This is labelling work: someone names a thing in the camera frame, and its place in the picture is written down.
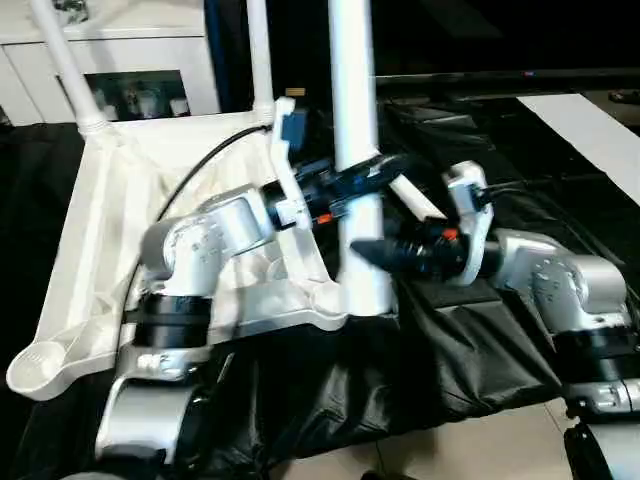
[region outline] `silver metal housing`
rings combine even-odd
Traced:
[[[604,258],[585,255],[545,258],[534,267],[533,295],[552,335],[630,323],[624,278]]]

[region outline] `black cloth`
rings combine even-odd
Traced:
[[[532,132],[539,127],[513,104],[495,108],[498,117],[503,108],[524,115]],[[493,137],[499,138],[511,122],[513,117],[506,127],[492,123]],[[553,138],[545,128],[541,135]],[[538,145],[537,138],[527,140]],[[542,179],[545,188],[557,182],[575,186],[585,171],[594,173],[575,151],[554,142],[546,145],[577,158],[569,162],[576,165],[571,175],[561,161],[532,166],[528,154],[521,157],[519,151],[510,151],[508,160],[486,155],[479,161],[493,183]],[[595,173],[589,177],[595,182],[591,188],[608,192],[621,222],[637,212],[615,185]],[[66,181],[68,188],[73,181]],[[551,233],[576,245],[563,220],[535,201],[503,197],[496,212],[501,226]],[[319,232],[317,240],[328,268],[335,271],[335,230]],[[616,244],[615,236],[607,240]],[[18,250],[16,257],[26,254]],[[627,249],[625,258],[632,256]],[[229,352],[234,355],[215,397],[218,415],[206,426],[213,448],[200,477],[252,476],[291,457],[558,395],[548,341],[514,295],[496,292],[482,280],[460,289],[396,277],[395,290],[397,316],[352,318],[337,332],[295,327],[215,348],[214,364]],[[84,377],[59,397],[36,404],[10,477],[57,479],[86,468],[111,377],[112,372]]]
[[[6,369],[35,334],[83,145],[72,124],[0,127],[3,469],[11,465],[32,405],[9,390]]]

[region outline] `black monitor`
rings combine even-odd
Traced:
[[[216,1],[238,11],[244,3]],[[371,0],[379,93],[638,88],[640,28],[633,5],[621,0]],[[268,0],[268,6],[276,95],[304,88],[308,98],[326,102],[331,92],[328,0]],[[238,38],[230,42],[231,50],[237,50]],[[238,62],[234,53],[228,69]],[[240,63],[246,70],[248,62]],[[244,89],[247,75],[236,74],[230,85]]]

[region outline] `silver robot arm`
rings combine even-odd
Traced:
[[[448,177],[460,225],[431,219],[403,239],[352,248],[389,271],[457,285],[483,276],[517,292],[546,330],[568,413],[581,420],[565,433],[575,478],[640,478],[640,342],[622,274],[608,260],[575,255],[545,235],[495,229],[487,239],[484,179],[470,162],[461,166]]]

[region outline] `black cable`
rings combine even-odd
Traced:
[[[167,199],[167,201],[165,202],[163,207],[160,209],[160,212],[156,216],[155,221],[158,222],[158,221],[160,221],[160,220],[162,220],[164,218],[164,216],[167,214],[169,209],[173,206],[173,204],[175,203],[176,199],[182,193],[182,191],[187,186],[187,184],[191,181],[191,179],[200,170],[202,170],[202,168],[207,163],[209,163],[209,161],[212,158],[214,158],[216,155],[218,155],[220,152],[222,152],[225,148],[229,147],[230,145],[234,144],[238,140],[240,140],[240,139],[242,139],[242,138],[244,138],[244,137],[246,137],[246,136],[248,136],[248,135],[250,135],[252,133],[260,132],[260,131],[265,131],[266,132],[266,131],[269,131],[269,130],[271,130],[271,126],[270,125],[259,125],[257,127],[249,127],[249,128],[241,130],[240,132],[230,136],[229,138],[227,138],[226,140],[224,140],[223,142],[218,144],[209,153],[207,153],[202,158],[202,160],[200,160],[198,163],[196,163],[193,166],[193,168],[191,168],[191,170],[189,170],[189,172],[185,175],[185,177],[180,181],[178,186],[175,188],[175,190],[171,193],[171,195],[169,195],[169,198]],[[136,259],[135,266],[133,267],[133,271],[131,272],[131,276],[129,277],[129,281],[127,282],[127,288],[124,291],[124,298],[122,300],[122,310],[120,312],[120,324],[119,324],[119,327],[118,327],[118,337],[117,337],[116,355],[115,355],[114,364],[117,364],[117,361],[118,361],[118,352],[120,350],[120,340],[121,340],[120,336],[122,334],[122,324],[124,323],[124,318],[125,318],[125,315],[127,313],[126,312],[127,300],[129,299],[129,294],[131,293],[131,289],[133,287],[133,283],[135,281],[135,278],[136,278],[136,275],[138,273],[139,268],[140,268],[140,256],[138,256],[138,258]]]

